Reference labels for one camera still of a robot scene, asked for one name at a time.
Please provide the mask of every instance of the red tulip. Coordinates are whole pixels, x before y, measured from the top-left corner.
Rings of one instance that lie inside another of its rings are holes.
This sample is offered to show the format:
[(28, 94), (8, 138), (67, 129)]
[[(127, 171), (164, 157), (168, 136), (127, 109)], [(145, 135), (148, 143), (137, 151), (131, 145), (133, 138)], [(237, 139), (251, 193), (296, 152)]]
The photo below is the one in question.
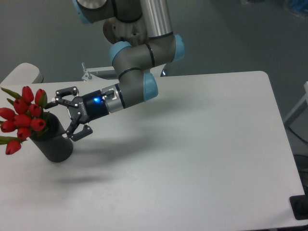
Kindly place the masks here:
[(12, 155), (13, 153), (17, 152), (19, 149), (21, 149), (21, 144), (17, 140), (12, 140), (8, 142), (5, 150), (5, 154)]
[(43, 128), (45, 127), (46, 123), (43, 119), (32, 119), (31, 120), (31, 128), (34, 130), (34, 131), (41, 131), (43, 130)]
[(31, 117), (27, 116), (26, 114), (15, 115), (12, 121), (17, 127), (27, 128), (30, 126)]
[(41, 98), (41, 96), (46, 93), (43, 89), (38, 89), (37, 93), (35, 94), (35, 104), (39, 104), (39, 99)]
[(15, 112), (7, 107), (0, 108), (0, 116), (4, 119), (12, 119), (15, 115)]
[(18, 114), (23, 114), (28, 110), (28, 105), (20, 99), (14, 101), (14, 109)]
[(15, 131), (16, 125), (12, 122), (12, 120), (7, 120), (1, 124), (0, 128), (2, 132), (12, 132)]
[(29, 128), (19, 128), (17, 131), (17, 137), (20, 140), (25, 140), (31, 135), (31, 131)]
[(39, 115), (41, 113), (41, 108), (37, 104), (31, 104), (29, 106), (29, 112), (34, 117), (39, 117)]
[(34, 100), (34, 95), (30, 87), (23, 87), (22, 98), (27, 104), (30, 104)]

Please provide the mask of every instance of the white table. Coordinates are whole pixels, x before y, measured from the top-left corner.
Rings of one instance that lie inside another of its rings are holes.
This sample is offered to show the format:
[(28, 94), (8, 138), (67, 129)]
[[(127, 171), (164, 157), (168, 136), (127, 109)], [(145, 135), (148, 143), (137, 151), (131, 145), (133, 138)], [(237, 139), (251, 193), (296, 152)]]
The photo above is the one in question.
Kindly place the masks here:
[[(31, 87), (53, 97), (73, 85), (82, 95), (114, 83)], [(289, 197), (304, 192), (264, 72), (164, 77), (157, 84), (157, 98), (91, 122), (94, 133), (74, 143), (63, 163), (49, 162), (31, 141), (11, 156), (0, 146), (0, 230), (241, 231), (308, 224), (291, 210)], [(68, 126), (65, 107), (51, 112)]]

